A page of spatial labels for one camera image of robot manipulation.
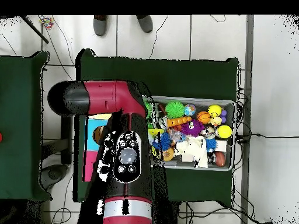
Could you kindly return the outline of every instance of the toy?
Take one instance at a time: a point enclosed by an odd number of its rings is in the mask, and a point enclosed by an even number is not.
[[[180,124],[169,127],[170,130],[175,130],[175,131],[182,131],[182,126]]]
[[[222,110],[222,112],[221,112],[221,114],[220,114],[219,117],[222,119],[222,123],[223,124],[227,121],[227,119],[225,117],[226,115],[227,115],[227,112],[225,110]]]
[[[161,135],[164,133],[163,129],[147,129],[147,131],[152,135],[152,137],[157,136],[159,132]]]
[[[186,116],[192,116],[192,115],[194,115],[195,111],[196,111],[195,105],[193,105],[193,104],[187,104],[187,105],[185,105],[185,115]]]
[[[176,131],[174,129],[169,129],[168,134],[171,140],[174,141],[174,143],[183,142],[186,138],[183,133],[181,133],[180,131]]]
[[[180,118],[183,117],[185,108],[184,105],[179,101],[170,101],[165,107],[165,111],[169,118]]]
[[[171,147],[171,139],[169,137],[169,134],[167,132],[164,132],[161,135],[160,141],[157,136],[152,145],[158,150],[162,149],[162,151],[167,151]]]
[[[152,145],[154,138],[152,137],[152,135],[149,131],[147,131],[147,135],[148,135],[148,143],[149,143],[149,145]]]
[[[167,115],[167,113],[165,111],[165,108],[164,108],[164,106],[161,103],[159,103],[158,107],[163,112],[164,115]]]
[[[218,125],[220,125],[222,122],[222,119],[220,117],[214,117],[210,119],[210,123],[214,126],[217,127]]]
[[[213,152],[216,149],[216,147],[217,147],[217,143],[216,143],[215,138],[213,138],[213,139],[206,139],[206,146],[207,146],[207,152],[208,153]]]
[[[204,125],[197,120],[191,120],[188,123],[182,124],[182,133],[185,135],[197,137],[202,130],[204,130]]]
[[[162,118],[159,118],[158,123],[159,123],[160,127],[161,127],[163,130],[167,130],[167,129],[168,129],[168,122],[167,122],[168,120],[169,120],[169,118],[168,118],[167,116],[164,116],[164,117],[162,117]]]
[[[148,120],[150,117],[151,117],[151,114],[152,114],[152,106],[151,106],[151,103],[147,102],[147,101],[143,101],[145,107],[147,108],[147,116],[146,116],[146,119]]]
[[[204,136],[205,139],[215,138],[215,130],[211,126],[206,126],[201,132],[200,135]]]
[[[208,107],[208,113],[212,118],[217,117],[221,114],[221,107],[218,105],[211,105]]]
[[[228,125],[217,127],[215,134],[219,138],[229,138],[232,135],[232,129]]]
[[[203,124],[207,124],[210,121],[210,114],[207,111],[201,111],[197,115],[197,120]]]
[[[187,123],[189,121],[191,121],[190,116],[181,117],[181,118],[173,118],[173,119],[167,121],[167,125],[169,128],[169,127],[173,127],[175,125],[181,125],[181,124]]]
[[[225,165],[225,155],[220,151],[215,151],[216,165],[223,167]]]
[[[174,151],[172,148],[169,148],[169,149],[163,151],[163,160],[165,162],[170,161],[173,158],[173,154],[174,154]]]
[[[178,142],[175,145],[175,153],[173,155],[192,155],[195,167],[208,167],[206,140],[203,136],[196,138],[188,136],[185,141]]]

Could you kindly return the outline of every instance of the person's foot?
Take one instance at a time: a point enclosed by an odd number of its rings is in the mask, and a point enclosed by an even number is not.
[[[98,36],[103,36],[107,30],[107,16],[93,16],[93,29]]]
[[[137,17],[137,19],[139,21],[139,25],[140,25],[140,27],[141,27],[141,29],[143,30],[144,33],[152,32],[152,18],[151,18],[151,16],[138,15],[136,17]]]

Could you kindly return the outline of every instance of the white tile floor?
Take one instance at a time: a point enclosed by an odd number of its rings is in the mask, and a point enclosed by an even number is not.
[[[41,24],[37,16],[28,16],[32,23],[41,30]],[[154,29],[150,34],[142,32],[135,16],[109,16],[108,30],[104,37],[98,37],[93,32],[93,16],[54,16],[56,23],[51,30],[43,28],[43,34],[49,40],[49,44],[43,42],[43,50],[50,52],[51,65],[60,65],[59,59],[64,65],[72,65],[77,54],[83,48],[91,48],[97,56],[114,57],[116,55],[131,58],[151,58],[169,60],[219,60],[225,61],[230,57],[237,57],[241,68],[245,67],[245,39],[246,16],[245,15],[154,15],[152,16]],[[0,33],[10,42],[17,55],[28,57],[41,50],[41,39],[20,18],[16,17],[8,22],[0,23]],[[9,44],[0,35],[0,55],[14,55]],[[47,92],[57,82],[75,79],[75,68],[65,66],[46,66],[48,69],[43,74],[44,87],[44,138],[60,138],[60,118],[54,114],[47,103]],[[244,71],[241,72],[241,80],[244,83]],[[240,148],[236,146],[236,160],[241,157]],[[60,163],[59,155],[52,155],[43,162],[43,166]],[[241,171],[235,173],[235,186],[241,191]],[[65,201],[65,207],[72,214],[66,212],[62,224],[76,224],[79,216],[80,203],[72,201],[72,167],[63,181],[57,183],[51,190],[53,200],[44,205],[45,224],[51,224],[55,211],[63,207],[65,190],[71,179]],[[235,201],[241,205],[241,197],[235,194]],[[196,215],[203,216],[209,212],[221,208],[216,202],[191,202]],[[181,211],[186,212],[186,205],[182,204]],[[61,221],[62,213],[56,214],[53,223]],[[184,219],[178,219],[179,224],[186,224]],[[206,218],[193,218],[192,224],[240,224],[240,219],[228,210],[214,213]]]

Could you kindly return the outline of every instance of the stuffed animal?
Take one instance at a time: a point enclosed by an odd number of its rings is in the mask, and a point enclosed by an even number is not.
[[[175,153],[173,155],[177,156],[184,154],[193,155],[195,167],[208,168],[206,140],[203,136],[187,136],[185,141],[178,142],[175,145]]]

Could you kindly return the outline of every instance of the green table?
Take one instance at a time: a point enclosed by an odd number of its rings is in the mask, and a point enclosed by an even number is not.
[[[41,69],[47,52],[0,56],[0,199],[49,200],[39,184]]]
[[[152,95],[220,99],[236,101],[238,60],[225,62],[193,60],[130,59],[123,57],[95,57],[87,49],[76,59],[77,80],[128,80],[139,83],[142,94],[147,94],[144,82]],[[85,118],[79,121],[79,151],[84,145]],[[78,195],[86,197],[87,182],[82,182],[82,152],[77,167]],[[220,201],[231,205],[232,170],[166,170],[171,201]]]

